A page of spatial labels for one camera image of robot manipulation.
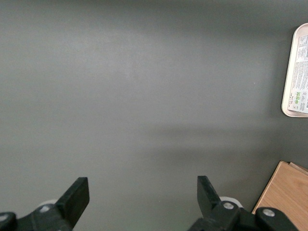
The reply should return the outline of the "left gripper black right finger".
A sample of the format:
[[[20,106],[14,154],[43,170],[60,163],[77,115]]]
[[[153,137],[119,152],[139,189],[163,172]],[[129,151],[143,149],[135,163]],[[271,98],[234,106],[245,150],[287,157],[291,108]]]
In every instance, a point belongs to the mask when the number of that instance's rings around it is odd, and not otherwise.
[[[280,210],[260,207],[254,214],[230,200],[221,200],[207,176],[197,177],[197,201],[202,218],[190,231],[296,231]]]

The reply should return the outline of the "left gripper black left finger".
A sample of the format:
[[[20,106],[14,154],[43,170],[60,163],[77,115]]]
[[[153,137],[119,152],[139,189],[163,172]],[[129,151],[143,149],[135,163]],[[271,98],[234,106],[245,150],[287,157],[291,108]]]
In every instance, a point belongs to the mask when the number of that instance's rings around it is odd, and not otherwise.
[[[2,231],[72,231],[90,201],[87,177],[79,177],[54,203],[44,203],[18,218],[14,212],[1,212]]]

